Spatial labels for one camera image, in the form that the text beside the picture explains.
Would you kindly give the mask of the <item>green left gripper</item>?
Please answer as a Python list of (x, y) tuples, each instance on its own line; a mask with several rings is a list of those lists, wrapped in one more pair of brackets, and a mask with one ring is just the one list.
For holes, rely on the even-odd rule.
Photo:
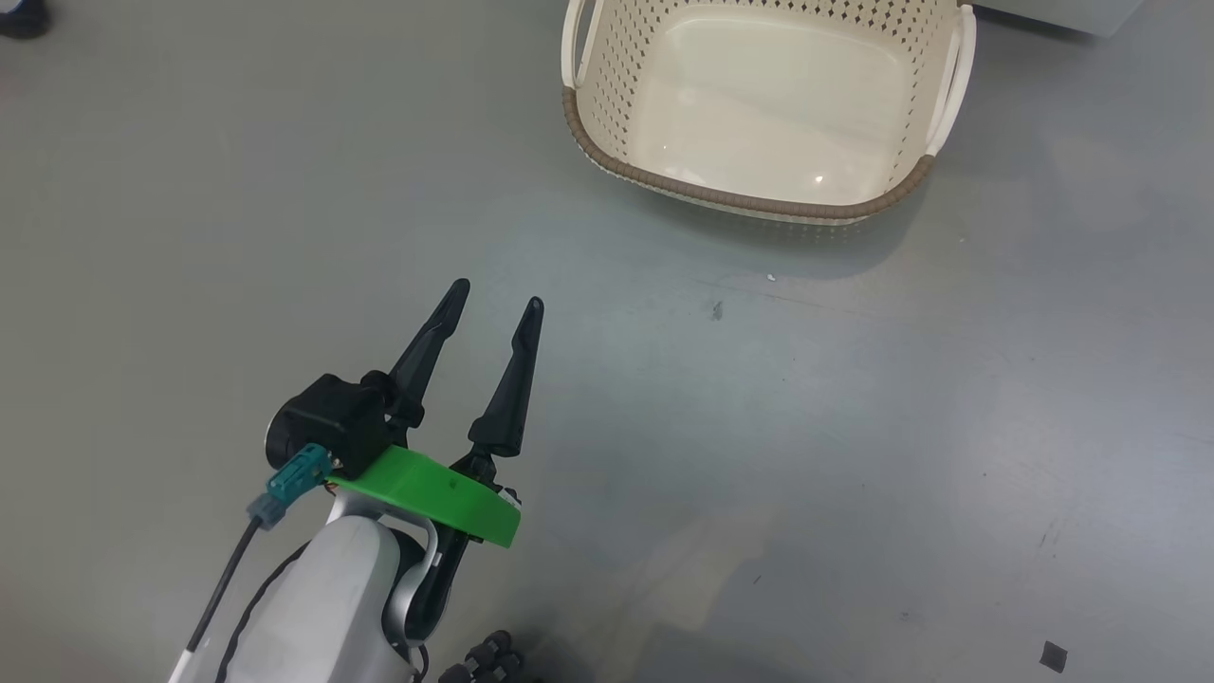
[[(395, 393), (387, 415), (399, 431), (415, 429), (425, 416), (424, 395), (446, 341), (455, 332), (471, 281), (452, 281), (439, 304), (395, 363), (388, 377)], [(543, 300), (533, 297), (511, 338), (511, 358), (486, 411), (469, 428), (473, 453), (510, 459), (520, 455), (541, 341)], [(403, 446), (388, 446), (376, 462), (356, 479), (331, 472), (328, 480), (344, 491), (354, 491), (395, 510), (454, 528), (469, 536), (511, 548), (520, 531), (520, 505), (503, 493), (477, 483)]]

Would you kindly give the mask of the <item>cream perforated laundry basket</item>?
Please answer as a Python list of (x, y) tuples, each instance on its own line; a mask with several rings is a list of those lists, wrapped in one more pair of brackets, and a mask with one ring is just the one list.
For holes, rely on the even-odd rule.
[(565, 121), (643, 189), (836, 228), (927, 181), (976, 46), (968, 0), (568, 0)]

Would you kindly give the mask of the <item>white washing machine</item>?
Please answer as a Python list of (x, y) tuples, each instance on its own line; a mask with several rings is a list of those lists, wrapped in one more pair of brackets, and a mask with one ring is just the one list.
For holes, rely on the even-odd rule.
[(1114, 36), (1144, 0), (968, 0), (992, 8), (1095, 36)]

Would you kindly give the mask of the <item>dark rounded object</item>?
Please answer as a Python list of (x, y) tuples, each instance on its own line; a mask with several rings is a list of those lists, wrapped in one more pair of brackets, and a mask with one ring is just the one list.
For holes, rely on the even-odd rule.
[(0, 0), (0, 38), (30, 42), (47, 34), (51, 27), (47, 0)]

